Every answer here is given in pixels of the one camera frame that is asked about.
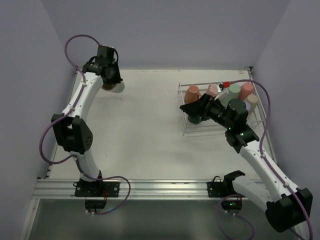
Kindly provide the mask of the dark green mug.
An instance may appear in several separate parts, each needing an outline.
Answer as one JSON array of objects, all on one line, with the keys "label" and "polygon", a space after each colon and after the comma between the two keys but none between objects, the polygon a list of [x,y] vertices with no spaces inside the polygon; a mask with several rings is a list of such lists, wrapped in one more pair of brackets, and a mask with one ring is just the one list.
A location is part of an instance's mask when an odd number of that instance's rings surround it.
[{"label": "dark green mug", "polygon": [[194,125],[199,125],[202,122],[202,118],[200,116],[187,116],[187,120]]}]

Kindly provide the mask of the orange mug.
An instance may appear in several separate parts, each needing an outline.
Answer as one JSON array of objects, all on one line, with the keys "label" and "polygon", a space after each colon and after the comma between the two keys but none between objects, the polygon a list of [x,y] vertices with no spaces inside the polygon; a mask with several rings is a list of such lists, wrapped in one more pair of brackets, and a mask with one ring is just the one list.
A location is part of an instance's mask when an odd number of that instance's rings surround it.
[{"label": "orange mug", "polygon": [[195,102],[201,97],[202,94],[200,93],[199,87],[197,85],[192,84],[188,87],[187,91],[185,92],[184,103],[189,104]]}]

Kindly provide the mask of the pink mug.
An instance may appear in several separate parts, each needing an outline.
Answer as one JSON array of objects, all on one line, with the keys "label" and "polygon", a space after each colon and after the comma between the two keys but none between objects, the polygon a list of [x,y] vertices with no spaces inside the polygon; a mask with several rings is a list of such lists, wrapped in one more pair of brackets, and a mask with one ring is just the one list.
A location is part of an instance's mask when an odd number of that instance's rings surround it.
[{"label": "pink mug", "polygon": [[221,92],[219,85],[210,84],[207,88],[206,94],[215,98]]}]

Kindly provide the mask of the cream and mint floral mug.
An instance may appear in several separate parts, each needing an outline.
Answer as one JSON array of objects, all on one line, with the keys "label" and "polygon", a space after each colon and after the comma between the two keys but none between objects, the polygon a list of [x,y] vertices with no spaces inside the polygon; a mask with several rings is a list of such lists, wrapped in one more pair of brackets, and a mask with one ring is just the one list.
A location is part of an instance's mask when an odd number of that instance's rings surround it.
[{"label": "cream and mint floral mug", "polygon": [[125,83],[121,81],[120,83],[116,84],[106,84],[104,83],[102,86],[102,89],[106,92],[111,92],[111,93],[122,93],[125,89]]}]

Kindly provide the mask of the lavender cup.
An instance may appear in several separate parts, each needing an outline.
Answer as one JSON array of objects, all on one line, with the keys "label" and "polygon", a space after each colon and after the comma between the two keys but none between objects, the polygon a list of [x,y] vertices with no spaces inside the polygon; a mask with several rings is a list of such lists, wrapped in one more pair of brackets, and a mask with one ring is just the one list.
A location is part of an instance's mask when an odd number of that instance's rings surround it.
[{"label": "lavender cup", "polygon": [[249,102],[247,102],[247,101],[245,101],[244,103],[245,103],[245,108],[246,108],[246,110],[249,112],[249,111],[250,111],[250,109],[251,109],[251,105],[250,105],[250,103],[249,103]]}]

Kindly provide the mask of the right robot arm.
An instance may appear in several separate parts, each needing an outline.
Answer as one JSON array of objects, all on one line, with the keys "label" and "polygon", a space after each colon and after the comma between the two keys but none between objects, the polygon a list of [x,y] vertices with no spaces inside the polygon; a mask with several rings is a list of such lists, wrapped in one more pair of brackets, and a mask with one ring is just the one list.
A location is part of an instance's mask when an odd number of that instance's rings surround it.
[{"label": "right robot arm", "polygon": [[203,94],[197,101],[179,108],[190,117],[213,120],[226,129],[226,141],[251,165],[265,188],[246,178],[244,173],[223,182],[260,207],[274,230],[282,233],[310,221],[312,193],[292,182],[265,151],[261,139],[247,124],[248,111],[242,100],[233,98],[224,107],[218,99]]}]

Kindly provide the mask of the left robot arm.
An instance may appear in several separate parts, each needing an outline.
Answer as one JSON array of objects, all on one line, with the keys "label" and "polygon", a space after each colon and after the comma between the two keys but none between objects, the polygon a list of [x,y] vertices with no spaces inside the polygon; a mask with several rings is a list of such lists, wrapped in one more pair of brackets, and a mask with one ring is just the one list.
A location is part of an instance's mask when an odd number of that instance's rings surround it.
[{"label": "left robot arm", "polygon": [[87,125],[88,113],[100,90],[116,94],[124,91],[118,62],[115,48],[98,46],[97,54],[80,71],[81,80],[70,103],[51,119],[57,144],[74,158],[80,179],[86,182],[102,180],[91,151],[94,137]]}]

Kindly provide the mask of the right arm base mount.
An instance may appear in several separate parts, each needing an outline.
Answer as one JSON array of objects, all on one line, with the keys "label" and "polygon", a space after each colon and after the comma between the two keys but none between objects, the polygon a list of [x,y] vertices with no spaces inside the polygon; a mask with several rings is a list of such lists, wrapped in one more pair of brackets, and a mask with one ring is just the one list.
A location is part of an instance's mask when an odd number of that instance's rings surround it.
[{"label": "right arm base mount", "polygon": [[240,170],[236,170],[226,174],[223,178],[216,175],[213,180],[208,181],[207,193],[209,198],[224,198],[237,194],[233,187],[233,181],[246,174]]}]

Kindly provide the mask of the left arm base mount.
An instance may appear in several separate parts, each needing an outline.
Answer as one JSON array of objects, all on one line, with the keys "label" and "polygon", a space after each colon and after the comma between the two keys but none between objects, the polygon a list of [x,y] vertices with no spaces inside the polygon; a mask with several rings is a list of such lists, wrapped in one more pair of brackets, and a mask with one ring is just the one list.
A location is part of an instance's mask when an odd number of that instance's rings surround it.
[{"label": "left arm base mount", "polygon": [[117,198],[120,183],[118,181],[79,181],[74,182],[75,197],[86,198]]}]

